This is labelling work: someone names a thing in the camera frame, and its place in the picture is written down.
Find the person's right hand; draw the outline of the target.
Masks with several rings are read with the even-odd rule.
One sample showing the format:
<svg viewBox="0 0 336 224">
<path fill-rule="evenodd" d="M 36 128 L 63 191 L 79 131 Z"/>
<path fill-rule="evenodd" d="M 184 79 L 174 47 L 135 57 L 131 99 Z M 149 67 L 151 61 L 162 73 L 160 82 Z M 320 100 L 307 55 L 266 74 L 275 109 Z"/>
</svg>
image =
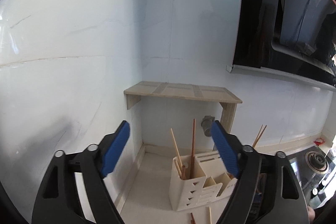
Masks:
<svg viewBox="0 0 336 224">
<path fill-rule="evenodd" d="M 308 216 L 309 216 L 309 223 L 313 223 L 314 219 L 315 219 L 315 211 L 311 208 L 311 207 L 307 207 L 307 212 L 308 212 Z"/>
</svg>

